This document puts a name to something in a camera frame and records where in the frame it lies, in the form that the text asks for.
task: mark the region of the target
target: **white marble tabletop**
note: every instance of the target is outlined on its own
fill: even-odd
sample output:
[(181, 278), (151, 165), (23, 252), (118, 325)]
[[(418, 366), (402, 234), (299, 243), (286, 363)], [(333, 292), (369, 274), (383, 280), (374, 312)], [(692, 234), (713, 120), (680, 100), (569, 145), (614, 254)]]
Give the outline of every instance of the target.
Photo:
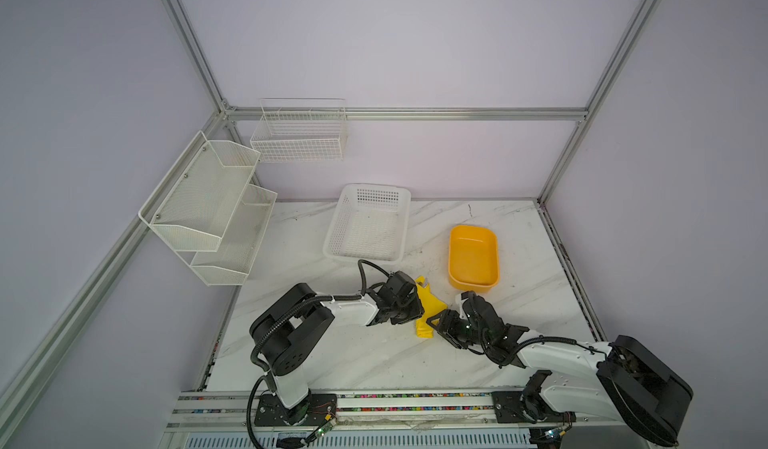
[[(248, 391), (261, 370), (251, 364), (250, 324), (298, 282), (326, 294), (360, 290), (354, 263), (322, 255), (336, 203), (277, 203), (249, 280), (243, 285), (207, 391)], [(448, 283), (448, 233), (480, 225), (498, 237), (501, 281), (483, 297), (504, 322), (547, 335), (593, 341), (535, 205), (527, 200), (412, 201), (406, 255), (397, 268), (424, 275), (432, 293), (456, 309)], [(379, 281), (367, 272), (369, 283)], [(416, 337), (415, 322), (373, 327), (331, 324), (303, 364), (314, 389), (407, 389), (522, 386), (533, 373), (499, 369), (485, 356), (453, 348), (435, 334)]]

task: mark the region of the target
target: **white wall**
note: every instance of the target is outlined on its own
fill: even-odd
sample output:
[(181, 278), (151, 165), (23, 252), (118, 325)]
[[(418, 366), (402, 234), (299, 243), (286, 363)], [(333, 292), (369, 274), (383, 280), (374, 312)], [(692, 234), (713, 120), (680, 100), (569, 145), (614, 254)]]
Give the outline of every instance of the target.
[[(160, 0), (0, 0), (0, 14), (4, 391), (213, 107)], [(141, 250), (14, 447), (45, 447), (36, 437), (96, 447), (77, 446), (90, 429), (102, 447), (157, 444), (231, 289), (204, 288), (156, 245)]]
[(685, 378), (682, 447), (768, 401), (768, 0), (663, 0), (549, 204), (609, 338)]
[[(224, 96), (350, 107), (584, 107), (639, 0), (184, 0)], [(248, 140), (253, 126), (240, 123)], [(573, 123), (350, 123), (339, 164), (263, 164), (280, 198), (350, 183), (537, 196)], [(415, 161), (426, 159), (418, 168)]]

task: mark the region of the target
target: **wire grid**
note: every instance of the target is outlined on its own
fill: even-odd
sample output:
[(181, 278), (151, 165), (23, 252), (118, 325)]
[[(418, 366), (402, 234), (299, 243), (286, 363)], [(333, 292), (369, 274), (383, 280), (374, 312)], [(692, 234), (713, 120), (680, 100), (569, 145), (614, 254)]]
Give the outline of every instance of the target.
[(240, 285), (250, 274), (277, 193), (249, 184), (216, 252), (197, 252), (190, 267), (207, 285)]
[(409, 203), (408, 191), (397, 187), (345, 187), (326, 237), (326, 255), (396, 262), (402, 258)]
[(342, 160), (346, 148), (346, 110), (340, 108), (264, 109), (251, 147), (265, 163)]
[(258, 157), (231, 141), (207, 141), (150, 220), (151, 229), (174, 251), (215, 251)]

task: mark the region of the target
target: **white wire basket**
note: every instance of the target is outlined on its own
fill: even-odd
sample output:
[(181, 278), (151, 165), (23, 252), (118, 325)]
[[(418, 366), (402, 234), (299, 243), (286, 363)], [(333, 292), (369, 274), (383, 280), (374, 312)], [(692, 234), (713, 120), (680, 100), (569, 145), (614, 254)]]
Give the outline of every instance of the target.
[(139, 217), (207, 285), (241, 285), (256, 259), (277, 194), (250, 183), (258, 151), (208, 140), (202, 132), (190, 147), (195, 144), (200, 148), (165, 199), (154, 202), (173, 170)]
[(250, 145), (263, 163), (343, 160), (344, 99), (262, 99)]
[(331, 259), (398, 264), (406, 250), (411, 193), (374, 184), (344, 187), (322, 253)]

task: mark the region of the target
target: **orange tray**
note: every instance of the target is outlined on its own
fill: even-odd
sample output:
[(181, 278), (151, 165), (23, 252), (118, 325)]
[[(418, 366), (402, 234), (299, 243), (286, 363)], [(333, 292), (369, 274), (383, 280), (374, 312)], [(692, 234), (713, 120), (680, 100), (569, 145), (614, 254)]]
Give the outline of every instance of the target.
[(457, 225), (448, 244), (448, 278), (453, 287), (487, 292), (498, 284), (498, 242), (490, 229)]

